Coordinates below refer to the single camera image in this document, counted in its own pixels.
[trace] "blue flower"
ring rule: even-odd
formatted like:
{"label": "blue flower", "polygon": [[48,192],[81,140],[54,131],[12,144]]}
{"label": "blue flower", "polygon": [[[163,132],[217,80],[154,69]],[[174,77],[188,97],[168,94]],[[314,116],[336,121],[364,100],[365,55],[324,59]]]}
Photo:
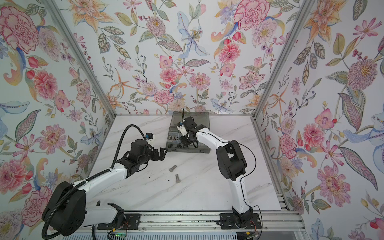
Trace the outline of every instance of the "blue flower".
{"label": "blue flower", "polygon": [[55,182],[57,181],[57,178],[58,178],[58,175],[57,173],[55,172],[49,172],[48,173],[48,176],[45,177],[47,179],[46,183],[47,183],[47,186],[50,188],[50,189],[54,189],[55,188]]}
{"label": "blue flower", "polygon": [[81,143],[84,143],[86,145],[90,145],[90,144],[94,144],[96,143],[97,145],[100,145],[101,142],[99,141],[99,138],[102,136],[103,134],[103,129],[100,130],[100,132],[98,134],[95,134],[96,132],[93,130],[93,128],[90,128],[90,134],[89,134],[89,137],[88,136],[84,136],[80,139],[80,142]]}

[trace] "screw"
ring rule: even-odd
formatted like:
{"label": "screw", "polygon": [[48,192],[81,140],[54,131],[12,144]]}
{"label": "screw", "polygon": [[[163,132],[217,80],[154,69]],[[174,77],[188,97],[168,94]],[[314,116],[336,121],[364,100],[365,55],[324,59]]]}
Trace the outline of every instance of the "screw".
{"label": "screw", "polygon": [[176,165],[173,166],[173,167],[171,167],[171,168],[169,169],[169,171],[170,171],[170,172],[173,172],[173,170],[175,170],[175,168],[176,168]]}
{"label": "screw", "polygon": [[181,181],[180,181],[180,178],[179,178],[179,175],[176,174],[176,183],[179,183],[179,182],[181,182]]}

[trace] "pink flower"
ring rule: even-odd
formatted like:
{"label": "pink flower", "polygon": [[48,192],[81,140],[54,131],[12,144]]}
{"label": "pink flower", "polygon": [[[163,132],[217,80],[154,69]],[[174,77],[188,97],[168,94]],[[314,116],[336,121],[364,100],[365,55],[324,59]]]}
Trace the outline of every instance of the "pink flower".
{"label": "pink flower", "polygon": [[125,70],[131,70],[131,68],[133,68],[133,66],[130,63],[128,63],[126,60],[122,58],[118,59],[118,65],[121,67],[121,69],[125,68]]}
{"label": "pink flower", "polygon": [[239,45],[231,43],[221,49],[219,59],[222,63],[232,63],[240,56]]}
{"label": "pink flower", "polygon": [[177,72],[173,68],[164,68],[160,73],[160,78],[167,83],[173,82],[177,78]]}
{"label": "pink flower", "polygon": [[377,75],[377,63],[372,59],[353,63],[349,69],[347,79],[348,86],[357,90],[364,90],[370,86]]}
{"label": "pink flower", "polygon": [[290,32],[287,32],[286,37],[283,37],[282,35],[279,37],[282,41],[280,41],[280,42],[276,42],[276,40],[273,40],[273,42],[274,42],[276,45],[283,45],[283,44],[285,44],[285,42],[287,41],[287,39],[289,38],[290,35],[291,35],[291,33],[290,33]]}
{"label": "pink flower", "polygon": [[6,194],[7,191],[15,191],[24,181],[26,166],[21,161],[11,159],[3,162],[0,166],[0,191]]}
{"label": "pink flower", "polygon": [[262,58],[258,57],[255,58],[255,68],[261,68],[262,67]]}
{"label": "pink flower", "polygon": [[39,47],[54,61],[58,62],[60,45],[57,42],[53,31],[48,28],[39,30]]}
{"label": "pink flower", "polygon": [[45,70],[39,71],[33,80],[34,88],[45,100],[53,99],[57,91],[56,78]]}
{"label": "pink flower", "polygon": [[252,43],[254,46],[263,44],[269,41],[277,28],[277,23],[272,19],[268,19],[260,23],[252,32]]}
{"label": "pink flower", "polygon": [[314,118],[314,122],[319,124],[319,127],[323,129],[330,129],[334,127],[333,116],[329,108],[325,109]]}
{"label": "pink flower", "polygon": [[221,88],[224,88],[225,90],[228,90],[228,89],[230,89],[230,88],[233,88],[233,87],[232,87],[232,84],[230,84],[230,83],[228,82],[227,79],[224,80],[224,81],[221,81],[221,82],[220,82],[220,86],[221,86]]}
{"label": "pink flower", "polygon": [[210,79],[211,78],[208,77],[205,73],[197,73],[197,75],[192,73],[192,77],[189,78],[189,85],[191,85],[193,88],[196,87],[197,89],[202,91],[211,84],[211,82],[209,81]]}
{"label": "pink flower", "polygon": [[84,103],[84,106],[87,108],[91,102],[91,87],[87,79],[84,83],[79,83],[76,85],[78,94],[76,99]]}
{"label": "pink flower", "polygon": [[351,196],[347,193],[351,190],[351,185],[344,182],[346,177],[344,174],[337,175],[338,172],[336,165],[333,168],[325,166],[324,172],[318,169],[317,178],[321,180],[320,195],[327,197],[329,203],[333,203],[335,199],[335,204],[342,207],[345,202],[351,203]]}
{"label": "pink flower", "polygon": [[183,75],[184,76],[187,76],[187,74],[192,74],[192,72],[194,71],[194,69],[191,69],[191,67],[188,67],[187,69],[185,68],[185,66],[182,67],[182,70],[180,68],[177,68],[177,70],[179,71],[178,75]]}
{"label": "pink flower", "polygon": [[166,26],[158,16],[151,17],[147,20],[146,24],[148,31],[150,31],[156,37],[160,37],[166,33]]}
{"label": "pink flower", "polygon": [[160,56],[160,68],[171,67],[172,63],[173,63],[173,60],[171,58],[168,58],[168,57],[163,56],[163,55]]}
{"label": "pink flower", "polygon": [[237,6],[234,23],[239,24],[239,29],[255,28],[264,21],[269,8],[266,0],[242,0]]}
{"label": "pink flower", "polygon": [[84,37],[83,36],[80,36],[80,37],[77,37],[77,33],[73,33],[73,37],[76,39],[76,42],[77,43],[85,43],[83,40],[84,40]]}
{"label": "pink flower", "polygon": [[35,138],[35,135],[31,134],[31,136],[29,136],[29,141],[28,141],[27,137],[24,136],[23,137],[24,145],[22,145],[21,143],[15,144],[15,147],[20,148],[22,150],[18,152],[14,152],[13,156],[16,157],[17,155],[22,154],[22,159],[24,159],[27,156],[28,152],[33,152],[34,150],[31,149],[31,147],[35,144],[35,142],[39,142],[38,139],[33,140],[34,138]]}
{"label": "pink flower", "polygon": [[265,74],[257,74],[253,71],[249,71],[245,76],[239,77],[240,89],[251,88],[256,85],[258,82],[264,79]]}
{"label": "pink flower", "polygon": [[35,225],[41,219],[51,196],[52,190],[47,186],[42,186],[40,191],[32,191],[22,210],[23,224],[30,227]]}
{"label": "pink flower", "polygon": [[342,157],[343,155],[341,153],[335,153],[338,146],[335,144],[331,148],[331,142],[326,141],[326,143],[327,143],[327,148],[325,148],[325,147],[323,147],[323,145],[321,145],[321,148],[326,153],[325,158],[328,159],[329,157],[331,157],[331,160],[332,160],[334,165],[337,165],[336,163],[338,163],[341,166],[343,166],[344,163],[340,159],[337,158],[337,157]]}
{"label": "pink flower", "polygon": [[1,8],[0,33],[14,50],[19,47],[27,54],[35,51],[38,44],[38,32],[32,19],[14,7]]}
{"label": "pink flower", "polygon": [[77,120],[81,120],[82,114],[83,114],[83,112],[81,110],[70,110],[70,118],[74,122],[77,122]]}
{"label": "pink flower", "polygon": [[126,0],[127,2],[124,2],[123,4],[127,6],[127,9],[133,6],[134,9],[136,9],[136,5],[141,4],[141,2],[138,2],[137,0]]}
{"label": "pink flower", "polygon": [[205,110],[206,110],[206,109],[205,109],[204,105],[197,105],[197,106],[195,107],[195,112],[204,113]]}
{"label": "pink flower", "polygon": [[77,74],[76,70],[73,69],[73,68],[70,68],[70,70],[69,70],[68,72],[70,73],[70,75],[71,75],[74,79],[76,79],[76,78],[79,77],[79,75]]}
{"label": "pink flower", "polygon": [[310,147],[321,146],[324,141],[324,132],[315,123],[304,127],[304,140]]}
{"label": "pink flower", "polygon": [[291,138],[291,136],[289,136],[288,134],[284,134],[280,138],[281,152],[284,153],[287,158],[292,159],[296,156],[296,146],[297,145],[295,143],[295,140]]}
{"label": "pink flower", "polygon": [[236,64],[231,63],[231,64],[225,64],[221,69],[220,69],[220,75],[224,75],[227,77],[230,77],[233,73],[233,70],[235,69]]}
{"label": "pink flower", "polygon": [[293,132],[293,129],[295,128],[295,125],[296,125],[296,120],[293,120],[288,116],[281,123],[281,131],[284,134],[291,135]]}
{"label": "pink flower", "polygon": [[57,109],[65,109],[70,106],[70,102],[68,101],[68,98],[65,96],[65,93],[62,90],[59,90],[59,93],[55,96],[55,104]]}
{"label": "pink flower", "polygon": [[174,95],[169,90],[160,90],[154,95],[154,100],[160,104],[167,104],[173,101]]}
{"label": "pink flower", "polygon": [[65,139],[67,138],[65,130],[60,128],[58,124],[46,127],[47,131],[41,131],[41,134],[44,137],[39,137],[37,141],[40,142],[40,148],[42,150],[47,149],[46,153],[53,154],[55,152],[55,148],[65,147]]}
{"label": "pink flower", "polygon": [[378,22],[376,25],[372,26],[375,23],[375,21],[376,21],[376,17],[372,18],[372,20],[370,21],[370,23],[367,26],[367,20],[363,20],[362,27],[356,25],[355,30],[358,31],[358,32],[357,33],[353,33],[353,35],[360,35],[360,34],[362,34],[360,39],[363,39],[365,37],[365,35],[377,36],[378,33],[375,32],[375,31],[372,31],[372,30],[374,30],[375,28],[381,26],[381,22]]}

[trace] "floral wallpaper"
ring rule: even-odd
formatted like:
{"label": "floral wallpaper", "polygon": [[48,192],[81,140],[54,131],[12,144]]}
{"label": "floral wallpaper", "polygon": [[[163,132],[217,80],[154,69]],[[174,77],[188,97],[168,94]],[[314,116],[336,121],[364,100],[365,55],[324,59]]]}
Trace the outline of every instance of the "floral wallpaper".
{"label": "floral wallpaper", "polygon": [[384,239],[380,0],[317,0],[258,126],[313,240]]}
{"label": "floral wallpaper", "polygon": [[300,9],[300,0],[56,3],[117,114],[251,113]]}
{"label": "floral wallpaper", "polygon": [[41,238],[55,187],[89,174],[112,123],[72,56],[40,1],[0,1],[1,240]]}

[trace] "white marble table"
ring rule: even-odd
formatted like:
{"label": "white marble table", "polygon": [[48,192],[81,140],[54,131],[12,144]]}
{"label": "white marble table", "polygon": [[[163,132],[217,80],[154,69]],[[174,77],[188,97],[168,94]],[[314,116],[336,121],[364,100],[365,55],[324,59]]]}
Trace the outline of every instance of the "white marble table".
{"label": "white marble table", "polygon": [[[171,116],[118,116],[107,136],[91,175],[108,168],[120,136],[129,124],[156,135],[155,148],[165,147]],[[248,200],[262,210],[281,210],[249,116],[210,116],[212,132],[226,140],[248,146],[257,158],[256,170],[245,178]],[[125,135],[119,157],[130,150],[131,142],[141,138],[135,128]],[[247,161],[246,172],[255,166],[249,150],[241,147]],[[171,173],[168,168],[177,165]],[[178,174],[181,182],[175,182]],[[216,152],[169,152],[164,161],[150,161],[148,167],[128,179],[103,190],[92,202],[113,202],[126,210],[230,210],[232,196],[228,181],[217,166]]]}

